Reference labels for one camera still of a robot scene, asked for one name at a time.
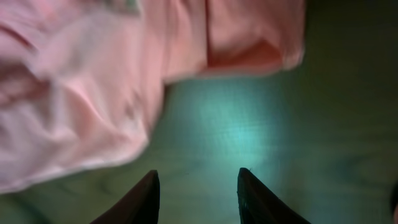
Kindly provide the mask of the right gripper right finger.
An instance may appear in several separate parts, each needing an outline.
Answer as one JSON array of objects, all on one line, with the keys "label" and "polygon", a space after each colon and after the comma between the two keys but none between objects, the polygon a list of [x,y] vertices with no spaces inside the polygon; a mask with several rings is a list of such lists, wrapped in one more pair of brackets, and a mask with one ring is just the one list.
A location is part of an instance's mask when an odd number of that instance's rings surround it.
[{"label": "right gripper right finger", "polygon": [[310,224],[247,168],[240,168],[237,188],[241,224]]}]

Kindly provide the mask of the salmon pink printed t-shirt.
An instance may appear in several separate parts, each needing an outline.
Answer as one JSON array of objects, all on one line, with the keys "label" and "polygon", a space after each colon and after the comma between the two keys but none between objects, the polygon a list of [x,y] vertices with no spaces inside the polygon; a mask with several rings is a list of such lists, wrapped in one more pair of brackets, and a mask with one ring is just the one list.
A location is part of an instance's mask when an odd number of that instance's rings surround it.
[{"label": "salmon pink printed t-shirt", "polygon": [[1,2],[1,192],[145,148],[166,84],[302,61],[304,0]]}]

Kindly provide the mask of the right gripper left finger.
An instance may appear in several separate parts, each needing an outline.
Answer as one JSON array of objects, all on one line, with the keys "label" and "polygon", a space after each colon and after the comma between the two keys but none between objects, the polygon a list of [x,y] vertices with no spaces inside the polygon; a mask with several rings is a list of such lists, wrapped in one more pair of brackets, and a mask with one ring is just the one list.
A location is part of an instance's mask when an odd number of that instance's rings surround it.
[{"label": "right gripper left finger", "polygon": [[158,224],[160,181],[150,170],[123,198],[90,224]]}]

